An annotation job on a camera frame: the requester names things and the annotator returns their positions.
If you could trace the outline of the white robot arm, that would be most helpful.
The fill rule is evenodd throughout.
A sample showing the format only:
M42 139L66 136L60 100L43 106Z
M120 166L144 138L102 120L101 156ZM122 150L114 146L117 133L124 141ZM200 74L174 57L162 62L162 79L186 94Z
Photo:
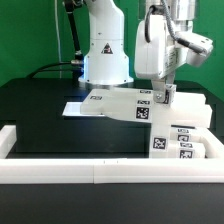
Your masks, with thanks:
M114 0L86 0L90 49L84 56L83 85L131 83L129 57L124 52L124 14ZM152 83L153 98L168 104L175 90L175 70L186 63L184 38L193 30L195 0L143 0L145 8L135 42L134 71Z

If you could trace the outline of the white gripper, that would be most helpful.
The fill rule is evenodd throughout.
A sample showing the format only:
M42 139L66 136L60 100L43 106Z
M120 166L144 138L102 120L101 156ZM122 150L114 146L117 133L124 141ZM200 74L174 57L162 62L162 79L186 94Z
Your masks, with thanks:
M150 42L145 40L145 21L141 21L136 35L134 70L141 79L152 80L153 100L165 104L167 84L174 84L178 67L186 63L187 49L171 40L166 22L161 15L151 15Z

